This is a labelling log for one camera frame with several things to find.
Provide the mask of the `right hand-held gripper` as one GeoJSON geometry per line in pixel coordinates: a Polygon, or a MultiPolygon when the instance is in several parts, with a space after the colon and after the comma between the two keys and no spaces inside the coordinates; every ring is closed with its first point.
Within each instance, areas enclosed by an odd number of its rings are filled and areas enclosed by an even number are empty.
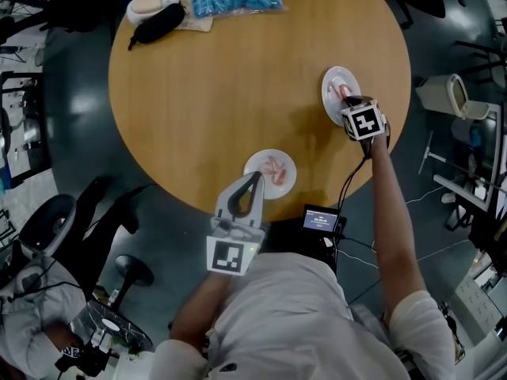
{"type": "Polygon", "coordinates": [[[379,109],[378,101],[367,96],[341,95],[345,107],[341,118],[348,136],[355,141],[371,139],[386,131],[387,118],[379,109]]]}

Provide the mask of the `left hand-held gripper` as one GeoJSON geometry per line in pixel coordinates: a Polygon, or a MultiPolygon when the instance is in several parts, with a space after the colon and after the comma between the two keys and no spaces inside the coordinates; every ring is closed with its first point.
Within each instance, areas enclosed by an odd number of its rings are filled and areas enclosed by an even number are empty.
{"type": "Polygon", "coordinates": [[[253,172],[224,189],[216,202],[207,236],[207,270],[231,276],[246,274],[265,239],[261,228],[264,177],[253,172]]]}

